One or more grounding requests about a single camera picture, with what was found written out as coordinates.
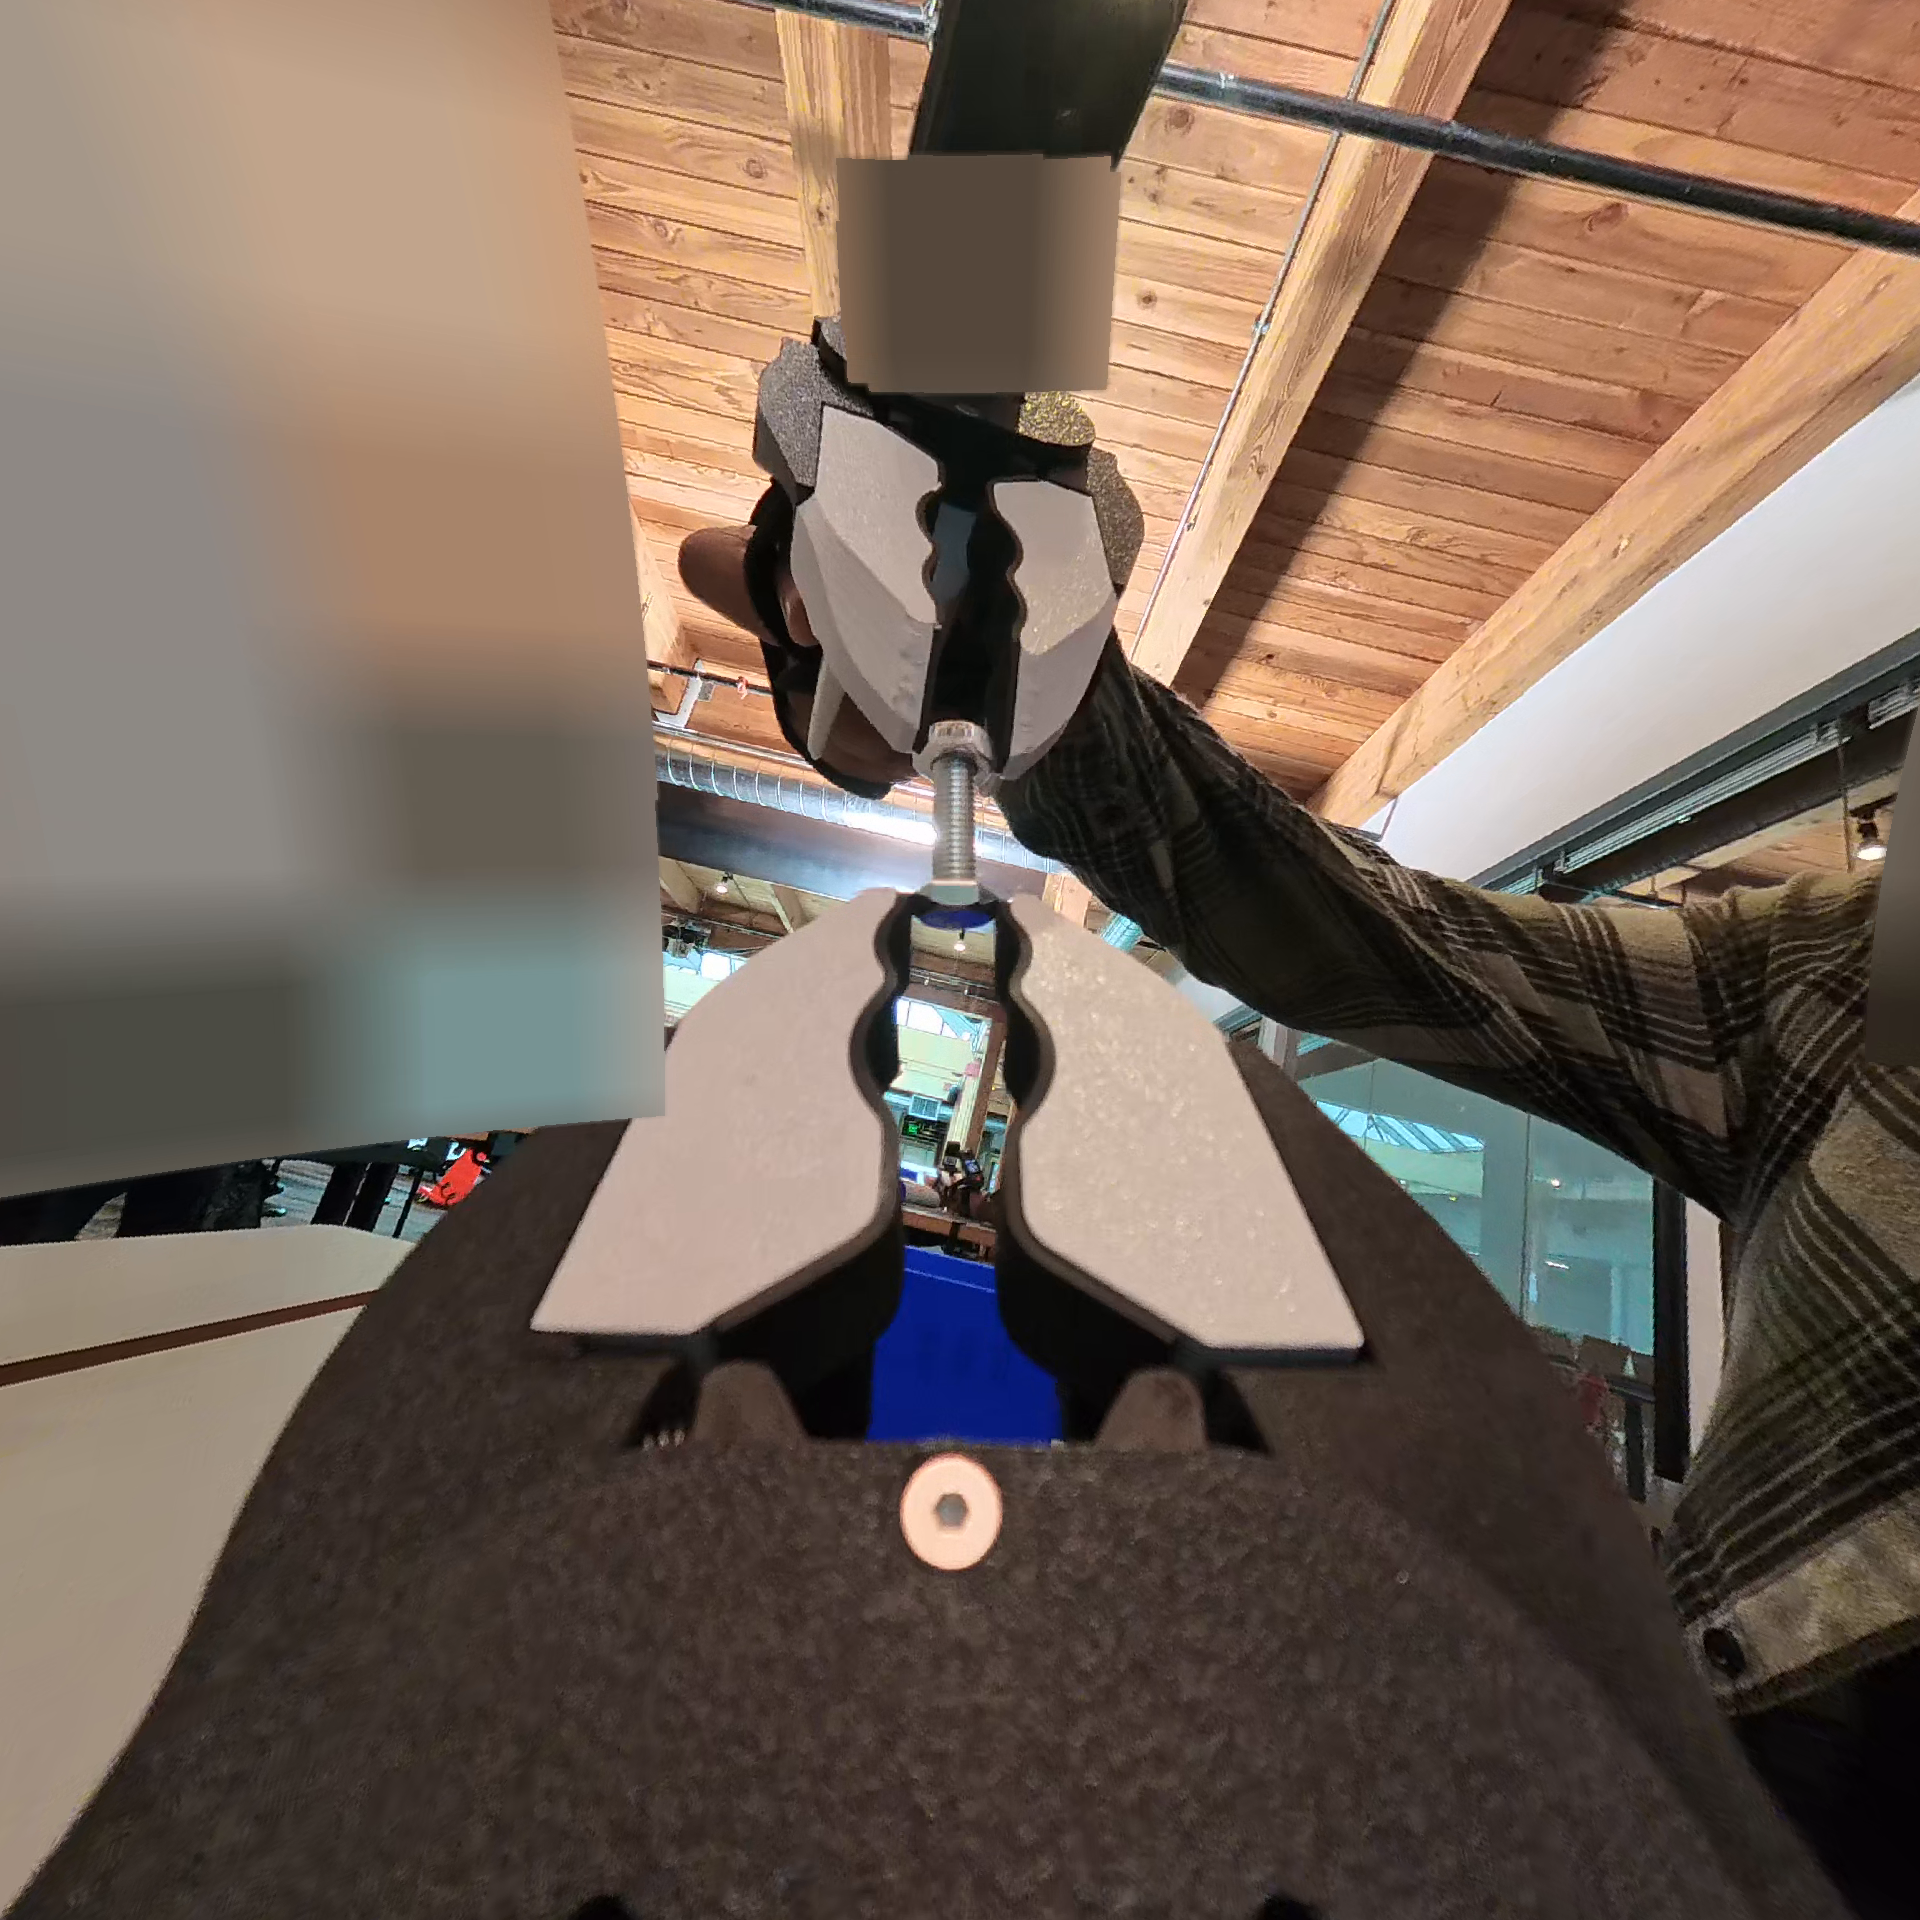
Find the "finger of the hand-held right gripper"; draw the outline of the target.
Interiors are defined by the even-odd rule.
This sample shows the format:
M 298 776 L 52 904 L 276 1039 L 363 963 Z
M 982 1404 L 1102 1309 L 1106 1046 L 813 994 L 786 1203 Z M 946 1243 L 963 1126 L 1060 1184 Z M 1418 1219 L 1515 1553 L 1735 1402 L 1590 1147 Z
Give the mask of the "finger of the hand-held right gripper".
M 940 493 L 940 462 L 882 419 L 823 407 L 818 480 L 795 513 L 792 573 L 819 670 L 805 747 L 823 757 L 842 706 L 913 764 L 940 612 L 928 592 L 933 539 L 923 504 Z
M 1012 713 L 998 779 L 1019 779 L 1082 706 L 1112 636 L 1116 584 L 1090 493 L 1005 476 L 990 483 L 989 500 L 1018 546 Z

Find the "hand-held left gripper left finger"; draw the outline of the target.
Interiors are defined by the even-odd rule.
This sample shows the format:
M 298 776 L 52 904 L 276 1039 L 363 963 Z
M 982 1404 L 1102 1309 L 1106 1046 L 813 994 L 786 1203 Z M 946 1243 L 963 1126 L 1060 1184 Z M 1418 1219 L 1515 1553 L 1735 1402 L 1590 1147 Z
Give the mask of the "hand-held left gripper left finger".
M 662 1114 L 628 1122 L 532 1330 L 652 1349 L 745 1326 L 900 1222 L 900 1144 L 865 1063 L 893 1029 L 869 887 L 756 950 L 678 1022 Z

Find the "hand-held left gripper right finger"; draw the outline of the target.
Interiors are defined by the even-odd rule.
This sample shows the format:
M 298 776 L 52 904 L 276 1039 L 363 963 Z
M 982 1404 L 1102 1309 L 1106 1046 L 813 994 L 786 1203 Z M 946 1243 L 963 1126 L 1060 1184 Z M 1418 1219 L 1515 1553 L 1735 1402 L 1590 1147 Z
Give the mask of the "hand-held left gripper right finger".
M 1003 1164 L 1019 1249 L 1172 1352 L 1353 1360 L 1356 1313 L 1220 1029 L 1043 903 L 1012 922 L 1009 996 L 1040 1043 Z

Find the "steel hex bolt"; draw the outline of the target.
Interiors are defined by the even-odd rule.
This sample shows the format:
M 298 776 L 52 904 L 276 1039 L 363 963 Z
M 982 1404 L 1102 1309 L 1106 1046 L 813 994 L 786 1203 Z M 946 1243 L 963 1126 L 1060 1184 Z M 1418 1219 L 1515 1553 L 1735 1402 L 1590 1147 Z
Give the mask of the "steel hex bolt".
M 923 897 L 959 916 L 982 912 L 990 900 L 976 863 L 976 809 L 989 776 L 959 757 L 940 759 L 925 773 L 933 797 L 933 847 Z

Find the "blue plastic parts bin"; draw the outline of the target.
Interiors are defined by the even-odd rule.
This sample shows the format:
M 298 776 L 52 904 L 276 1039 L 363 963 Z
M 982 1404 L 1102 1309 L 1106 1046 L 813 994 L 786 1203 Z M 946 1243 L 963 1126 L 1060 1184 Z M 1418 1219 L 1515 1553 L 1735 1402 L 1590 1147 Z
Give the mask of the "blue plastic parts bin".
M 990 1266 L 906 1249 L 900 1309 L 873 1352 L 865 1437 L 966 1446 L 1063 1439 L 1058 1383 L 1005 1330 Z

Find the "person's right forearm plaid sleeve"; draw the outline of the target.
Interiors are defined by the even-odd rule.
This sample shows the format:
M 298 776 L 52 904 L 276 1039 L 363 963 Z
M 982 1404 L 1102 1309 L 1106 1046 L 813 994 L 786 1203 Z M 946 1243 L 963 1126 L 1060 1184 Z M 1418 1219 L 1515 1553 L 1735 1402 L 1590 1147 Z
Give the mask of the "person's right forearm plaid sleeve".
M 1870 1097 L 1873 880 L 1549 903 L 1406 867 L 1259 776 L 1112 644 L 1012 829 L 1262 1014 L 1552 1119 L 1743 1219 Z

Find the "person's right hand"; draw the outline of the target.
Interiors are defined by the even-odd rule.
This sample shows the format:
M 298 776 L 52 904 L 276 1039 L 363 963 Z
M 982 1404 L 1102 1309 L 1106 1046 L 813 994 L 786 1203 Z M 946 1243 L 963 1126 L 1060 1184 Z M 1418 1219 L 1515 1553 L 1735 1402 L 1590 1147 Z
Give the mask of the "person's right hand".
M 898 753 L 850 702 L 833 710 L 826 746 L 809 742 L 823 654 L 769 524 L 696 527 L 683 539 L 678 569 L 695 599 L 756 636 L 779 733 L 818 773 L 863 800 L 882 800 L 918 776 L 910 757 Z

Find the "black ceiling pipe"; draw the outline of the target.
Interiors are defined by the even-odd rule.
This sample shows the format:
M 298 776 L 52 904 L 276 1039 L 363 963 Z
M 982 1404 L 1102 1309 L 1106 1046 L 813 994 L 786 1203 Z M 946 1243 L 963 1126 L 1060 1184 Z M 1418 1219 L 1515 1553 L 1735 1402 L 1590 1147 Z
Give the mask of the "black ceiling pipe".
M 1473 129 L 1456 119 L 1386 109 L 1356 97 L 1333 97 L 1283 82 L 1245 80 L 1225 72 L 1162 62 L 1155 93 L 1175 103 L 1212 106 L 1258 119 L 1313 132 L 1368 136 L 1400 152 L 1456 160 L 1488 173 L 1595 189 L 1606 197 L 1695 212 L 1769 230 L 1820 237 L 1859 250 L 1918 257 L 1918 219 L 1859 204 L 1826 202 L 1759 189 L 1752 182 L 1695 173 L 1649 160 L 1609 157 L 1536 136 Z

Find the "person's dark trousers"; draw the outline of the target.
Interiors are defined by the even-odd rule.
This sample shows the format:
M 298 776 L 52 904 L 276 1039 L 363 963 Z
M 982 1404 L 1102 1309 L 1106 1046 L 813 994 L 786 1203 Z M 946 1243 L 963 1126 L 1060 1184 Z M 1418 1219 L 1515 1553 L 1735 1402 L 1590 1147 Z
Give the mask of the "person's dark trousers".
M 1859 1916 L 1918 1914 L 1918 1656 L 1740 1714 L 1735 1733 Z

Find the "silver spiral ventilation duct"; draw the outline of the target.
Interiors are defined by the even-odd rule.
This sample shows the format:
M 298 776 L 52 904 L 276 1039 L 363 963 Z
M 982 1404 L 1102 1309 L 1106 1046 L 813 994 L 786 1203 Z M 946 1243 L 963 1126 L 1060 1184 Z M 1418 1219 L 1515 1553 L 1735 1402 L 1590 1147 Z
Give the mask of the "silver spiral ventilation duct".
M 748 802 L 796 816 L 819 816 L 819 789 L 779 769 L 695 753 L 683 746 L 658 746 L 658 779 L 712 800 Z

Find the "dark large ceiling duct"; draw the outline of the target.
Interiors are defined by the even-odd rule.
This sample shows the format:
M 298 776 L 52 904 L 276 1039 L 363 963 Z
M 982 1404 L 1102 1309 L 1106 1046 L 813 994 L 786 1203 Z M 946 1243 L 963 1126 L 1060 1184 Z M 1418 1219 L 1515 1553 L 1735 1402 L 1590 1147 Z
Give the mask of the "dark large ceiling duct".
M 823 892 L 909 884 L 932 873 L 933 843 L 890 826 L 823 819 L 683 784 L 658 789 L 659 850 L 716 870 Z

